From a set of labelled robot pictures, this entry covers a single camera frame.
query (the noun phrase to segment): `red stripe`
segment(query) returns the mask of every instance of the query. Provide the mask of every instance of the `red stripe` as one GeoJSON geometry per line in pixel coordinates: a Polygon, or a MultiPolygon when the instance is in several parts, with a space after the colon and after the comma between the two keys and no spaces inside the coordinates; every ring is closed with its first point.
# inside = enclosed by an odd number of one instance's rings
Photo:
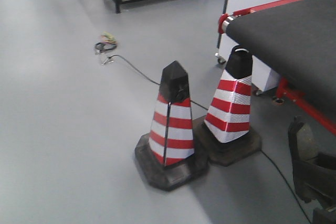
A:
{"type": "Polygon", "coordinates": [[[156,141],[158,144],[164,146],[164,137],[162,137],[162,136],[156,134],[154,131],[151,131],[149,137],[150,137],[152,140],[156,141]]]}
{"type": "Polygon", "coordinates": [[[153,150],[152,150],[152,152],[153,152],[154,156],[156,157],[157,161],[159,161],[160,164],[163,165],[163,157],[153,150]]]}
{"type": "Polygon", "coordinates": [[[173,104],[176,106],[190,107],[190,98],[186,98],[183,102],[175,102],[173,104]]]}
{"type": "MultiPolygon", "coordinates": [[[[163,126],[167,125],[167,117],[164,115],[155,112],[153,119],[163,126]]],[[[191,119],[169,118],[169,127],[179,129],[192,129],[193,123],[191,119]]]]}
{"type": "Polygon", "coordinates": [[[227,132],[248,131],[250,129],[250,123],[228,123],[227,132]]]}
{"type": "Polygon", "coordinates": [[[156,122],[160,123],[163,126],[167,125],[167,117],[157,112],[154,113],[153,120],[155,120],[156,122]]]}
{"type": "Polygon", "coordinates": [[[194,148],[194,140],[175,140],[168,139],[168,148],[175,149],[193,149],[194,148]]]}
{"type": "Polygon", "coordinates": [[[226,122],[222,121],[221,119],[207,113],[205,120],[207,120],[210,124],[219,128],[220,130],[224,131],[226,129],[226,122]]]}
{"type": "MultiPolygon", "coordinates": [[[[165,100],[165,98],[160,93],[157,96],[157,100],[162,103],[168,104],[168,102],[165,100]]],[[[182,107],[190,107],[190,102],[191,102],[190,98],[186,98],[183,102],[175,102],[173,103],[173,105],[182,106],[182,107]]]]}
{"type": "MultiPolygon", "coordinates": [[[[158,144],[164,146],[164,137],[156,134],[154,131],[151,131],[150,138],[156,141],[158,144]]],[[[168,139],[167,141],[168,148],[175,149],[193,149],[194,141],[193,140],[177,140],[177,139],[168,139]]]]}
{"type": "Polygon", "coordinates": [[[160,156],[158,153],[154,151],[153,151],[153,154],[156,157],[156,159],[159,161],[159,163],[164,166],[173,165],[183,160],[183,158],[166,158],[166,162],[164,164],[162,156],[160,156]]]}
{"type": "Polygon", "coordinates": [[[163,98],[163,96],[160,93],[157,95],[157,100],[165,104],[168,104],[168,102],[163,98]]]}
{"type": "Polygon", "coordinates": [[[183,159],[184,158],[166,158],[165,166],[176,164],[177,162],[182,161],[183,159]]]}
{"type": "Polygon", "coordinates": [[[233,91],[243,95],[251,95],[251,85],[246,85],[238,81],[221,80],[218,89],[233,91]]]}
{"type": "Polygon", "coordinates": [[[239,131],[249,130],[249,122],[248,123],[227,123],[209,113],[207,113],[205,120],[207,120],[210,124],[220,129],[221,131],[239,132],[239,131]]]}
{"type": "Polygon", "coordinates": [[[179,129],[192,129],[193,122],[191,119],[169,118],[169,127],[179,129]]]}
{"type": "Polygon", "coordinates": [[[250,105],[227,102],[218,98],[213,98],[211,106],[232,114],[250,114],[250,105]]]}

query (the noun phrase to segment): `white stripe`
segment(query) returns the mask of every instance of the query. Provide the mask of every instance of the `white stripe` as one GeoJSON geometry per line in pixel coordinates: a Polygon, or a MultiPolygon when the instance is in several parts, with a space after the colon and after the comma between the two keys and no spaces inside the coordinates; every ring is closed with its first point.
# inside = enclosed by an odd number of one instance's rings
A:
{"type": "MultiPolygon", "coordinates": [[[[167,117],[168,113],[168,104],[160,102],[157,100],[155,111],[165,117],[167,117]]],[[[191,119],[191,108],[183,107],[178,105],[171,105],[170,108],[170,117],[172,118],[180,118],[180,119],[191,119]]]]}
{"type": "Polygon", "coordinates": [[[168,104],[160,102],[159,100],[156,101],[155,111],[161,115],[167,116],[168,112],[168,104]]]}
{"type": "Polygon", "coordinates": [[[229,123],[248,123],[250,121],[249,114],[232,114],[229,112],[219,110],[218,108],[213,107],[211,105],[208,109],[208,113],[216,118],[221,119],[224,122],[229,123]]]}
{"type": "Polygon", "coordinates": [[[165,137],[166,135],[166,126],[158,123],[157,121],[152,121],[152,127],[151,130],[154,131],[157,135],[161,137],[165,137]]]}
{"type": "MultiPolygon", "coordinates": [[[[151,130],[154,131],[157,135],[165,137],[166,126],[163,126],[155,120],[152,121],[151,130]]],[[[176,140],[193,140],[193,130],[169,127],[168,138],[176,140]]]]}
{"type": "Polygon", "coordinates": [[[207,120],[204,120],[204,123],[209,128],[209,130],[212,132],[212,134],[217,138],[217,140],[220,141],[221,143],[228,143],[233,140],[236,140],[237,138],[245,135],[248,132],[248,131],[226,132],[226,131],[222,131],[219,128],[213,126],[207,120]]]}
{"type": "MultiPolygon", "coordinates": [[[[158,153],[163,157],[164,147],[158,144],[156,141],[149,138],[149,145],[152,151],[158,153]]],[[[167,148],[166,157],[167,158],[187,158],[190,155],[194,154],[194,149],[175,149],[167,148]]]]}
{"type": "Polygon", "coordinates": [[[221,89],[216,90],[214,97],[230,103],[237,103],[242,105],[250,105],[251,100],[251,97],[249,95],[238,94],[235,92],[221,89]]]}
{"type": "Polygon", "coordinates": [[[172,104],[170,107],[170,117],[191,119],[191,108],[172,104]]]}
{"type": "Polygon", "coordinates": [[[252,76],[247,76],[241,79],[234,78],[226,69],[224,69],[223,74],[221,76],[221,80],[223,81],[238,81],[240,83],[251,85],[252,76]]]}

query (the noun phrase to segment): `black cone top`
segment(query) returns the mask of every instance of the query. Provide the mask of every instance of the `black cone top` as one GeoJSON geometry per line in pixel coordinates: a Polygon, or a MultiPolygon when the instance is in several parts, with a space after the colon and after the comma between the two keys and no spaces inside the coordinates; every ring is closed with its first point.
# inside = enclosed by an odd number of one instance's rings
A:
{"type": "Polygon", "coordinates": [[[252,74],[252,54],[234,47],[226,64],[226,71],[235,79],[242,79],[252,74]]]}
{"type": "Polygon", "coordinates": [[[163,69],[159,92],[171,103],[183,102],[190,97],[188,74],[178,61],[163,69]]]}

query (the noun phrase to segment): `red metal frame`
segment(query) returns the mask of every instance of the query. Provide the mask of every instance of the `red metal frame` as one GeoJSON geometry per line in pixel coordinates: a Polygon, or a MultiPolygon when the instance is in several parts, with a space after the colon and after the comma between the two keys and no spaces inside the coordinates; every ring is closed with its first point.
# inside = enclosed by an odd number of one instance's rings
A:
{"type": "Polygon", "coordinates": [[[306,111],[307,114],[316,119],[320,124],[322,124],[328,131],[336,135],[336,123],[329,120],[325,115],[323,115],[319,110],[309,104],[304,98],[304,93],[288,86],[288,81],[285,78],[280,80],[276,97],[282,98],[283,96],[288,97],[297,106],[306,111]]]}
{"type": "MultiPolygon", "coordinates": [[[[237,10],[233,12],[234,16],[241,16],[241,15],[247,15],[250,13],[257,12],[259,10],[263,9],[268,9],[292,2],[296,2],[300,0],[280,0],[280,1],[275,1],[271,2],[268,4],[263,4],[263,5],[258,5],[255,7],[250,7],[242,10],[237,10]]],[[[228,17],[228,14],[223,14],[221,18],[219,19],[219,27],[218,27],[218,32],[224,33],[222,30],[222,25],[224,20],[228,17]]],[[[332,122],[329,120],[325,115],[323,115],[320,111],[318,111],[315,107],[313,107],[311,104],[309,104],[304,98],[304,93],[299,90],[294,90],[291,89],[288,86],[288,81],[285,78],[282,78],[280,80],[277,92],[276,92],[276,97],[277,98],[282,98],[283,96],[288,97],[291,99],[297,106],[301,107],[304,111],[307,112],[310,116],[312,116],[314,119],[316,119],[320,124],[322,124],[328,131],[336,135],[336,123],[332,122]]]]}

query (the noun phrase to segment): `cabinet leg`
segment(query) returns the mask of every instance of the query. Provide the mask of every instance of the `cabinet leg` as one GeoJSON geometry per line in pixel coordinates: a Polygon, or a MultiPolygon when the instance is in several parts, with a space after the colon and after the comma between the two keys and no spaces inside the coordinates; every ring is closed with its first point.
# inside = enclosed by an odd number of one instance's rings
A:
{"type": "Polygon", "coordinates": [[[121,13],[121,11],[120,11],[120,3],[118,3],[118,1],[115,2],[115,11],[116,11],[116,13],[121,13]]]}

